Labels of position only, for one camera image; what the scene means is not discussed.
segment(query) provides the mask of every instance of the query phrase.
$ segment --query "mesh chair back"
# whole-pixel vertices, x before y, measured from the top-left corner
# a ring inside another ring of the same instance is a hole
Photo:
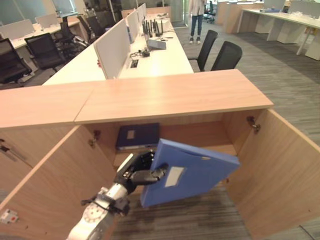
[[[60,23],[62,36],[66,39],[73,39],[75,35],[71,32],[67,22]]]
[[[106,21],[107,21],[107,27],[108,28],[111,28],[111,27],[113,27],[115,24],[116,24],[116,22],[115,22],[115,20],[114,20],[114,16],[112,15],[112,12],[109,10],[109,11],[105,11],[104,12],[104,16],[105,16],[105,18],[106,18]]]
[[[86,21],[89,23],[96,37],[100,37],[105,33],[105,30],[99,25],[98,20],[95,16],[87,17]]]
[[[211,51],[211,48],[218,37],[218,33],[213,30],[208,30],[202,48],[200,50],[199,56],[197,58],[198,66],[201,72],[205,71],[205,65]]]
[[[50,33],[24,39],[40,69],[59,66],[65,62]]]
[[[211,71],[234,69],[240,61],[241,57],[241,47],[232,42],[224,41]]]
[[[88,34],[88,36],[91,36],[91,30],[89,28],[89,26],[87,25],[86,21],[84,20],[84,18],[82,16],[77,16],[77,19],[79,19],[80,23],[82,24],[82,26],[84,27],[86,34]]]
[[[105,29],[108,26],[107,18],[105,17],[105,13],[103,11],[95,12],[96,19],[98,20],[100,26]]]
[[[19,57],[9,38],[0,40],[0,79],[1,82],[15,81],[24,74],[31,73],[29,66]]]
[[[59,54],[56,44],[50,33],[32,36],[24,39],[29,50],[35,58],[45,57],[46,54],[56,52]]]

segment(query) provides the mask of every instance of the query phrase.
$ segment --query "cabinet hinge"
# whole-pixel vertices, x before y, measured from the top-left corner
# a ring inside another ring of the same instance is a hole
[[[253,131],[254,131],[255,134],[257,134],[260,131],[261,125],[260,124],[256,124],[256,120],[255,120],[254,116],[247,116],[246,117],[246,121],[253,128]]]
[[[10,224],[10,223],[15,223],[17,220],[18,220],[18,214],[15,211],[7,209],[1,215],[0,222],[2,224]]]
[[[100,130],[94,130],[93,131],[93,139],[89,139],[88,143],[89,145],[94,149],[96,147],[96,142],[99,140],[101,135]]]

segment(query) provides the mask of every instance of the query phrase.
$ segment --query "cable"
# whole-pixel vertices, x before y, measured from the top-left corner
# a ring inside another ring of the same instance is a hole
[[[312,240],[316,240],[316,239],[311,235],[311,233],[309,233],[302,225],[299,225],[299,227],[302,228],[302,230],[303,230],[306,234],[308,234],[308,236],[309,236]]]

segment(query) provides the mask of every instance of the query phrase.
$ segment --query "desk divider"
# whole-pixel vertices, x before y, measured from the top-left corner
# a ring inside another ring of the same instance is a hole
[[[139,24],[142,24],[143,20],[145,19],[144,6],[141,5],[140,7],[138,7],[137,11],[138,11]]]
[[[0,33],[2,33],[2,37],[9,38],[11,40],[22,38],[25,35],[33,33],[34,31],[35,29],[30,19],[0,26]]]
[[[264,0],[264,8],[265,9],[283,9],[285,5],[286,0]]]
[[[302,12],[304,15],[319,18],[320,2],[293,0],[288,12]]]
[[[138,19],[138,11],[134,10],[125,19],[127,21],[129,29],[130,29],[132,41],[134,42],[138,33],[139,33],[139,20],[140,19]]]
[[[44,16],[37,16],[35,20],[44,29],[49,28],[51,25],[59,24],[58,18],[55,13]]]
[[[93,44],[106,79],[117,78],[130,52],[126,21],[122,19]]]

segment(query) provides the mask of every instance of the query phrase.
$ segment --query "white label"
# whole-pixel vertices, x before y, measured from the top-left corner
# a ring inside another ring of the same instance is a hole
[[[167,188],[167,187],[176,186],[184,170],[185,168],[180,166],[171,167],[165,182],[165,187]]]
[[[126,139],[134,139],[135,138],[135,130],[129,130]]]

